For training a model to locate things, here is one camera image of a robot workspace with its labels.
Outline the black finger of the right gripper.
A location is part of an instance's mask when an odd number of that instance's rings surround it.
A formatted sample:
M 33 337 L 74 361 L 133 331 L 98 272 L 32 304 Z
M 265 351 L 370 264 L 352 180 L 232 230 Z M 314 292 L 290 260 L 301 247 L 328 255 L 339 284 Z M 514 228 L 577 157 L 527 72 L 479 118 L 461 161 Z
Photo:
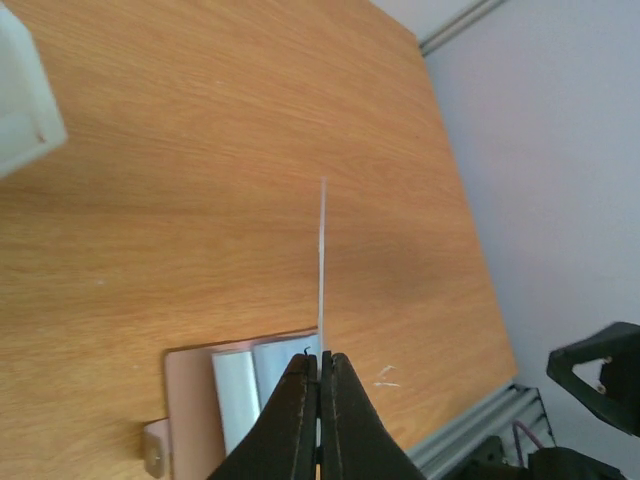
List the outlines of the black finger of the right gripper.
M 575 367 L 599 361 L 598 383 Z M 549 354 L 547 375 L 604 423 L 639 435 L 639 326 L 615 322 L 594 335 Z

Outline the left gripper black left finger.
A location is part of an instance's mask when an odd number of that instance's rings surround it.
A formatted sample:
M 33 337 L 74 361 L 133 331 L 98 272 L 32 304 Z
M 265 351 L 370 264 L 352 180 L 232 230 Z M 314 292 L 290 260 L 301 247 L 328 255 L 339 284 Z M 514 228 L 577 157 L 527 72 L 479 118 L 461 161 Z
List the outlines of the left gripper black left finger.
M 296 354 L 245 438 L 212 479 L 313 479 L 318 417 L 317 357 Z

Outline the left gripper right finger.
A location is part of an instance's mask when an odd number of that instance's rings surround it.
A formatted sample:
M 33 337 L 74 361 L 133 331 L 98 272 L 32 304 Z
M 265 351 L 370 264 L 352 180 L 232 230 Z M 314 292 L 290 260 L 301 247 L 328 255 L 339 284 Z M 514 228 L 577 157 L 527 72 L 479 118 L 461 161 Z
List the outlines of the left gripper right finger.
M 384 427 L 349 358 L 325 351 L 319 390 L 322 479 L 422 479 Z

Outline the blue card holder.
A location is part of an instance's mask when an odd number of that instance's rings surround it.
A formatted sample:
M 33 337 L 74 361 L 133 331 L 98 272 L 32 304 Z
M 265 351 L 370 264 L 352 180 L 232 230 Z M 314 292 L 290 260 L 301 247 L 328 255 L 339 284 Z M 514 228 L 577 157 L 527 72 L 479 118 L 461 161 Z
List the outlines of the blue card holder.
M 207 478 L 254 426 L 292 357 L 319 357 L 322 347 L 312 329 L 167 352 L 167 417 L 142 436 L 147 474 Z

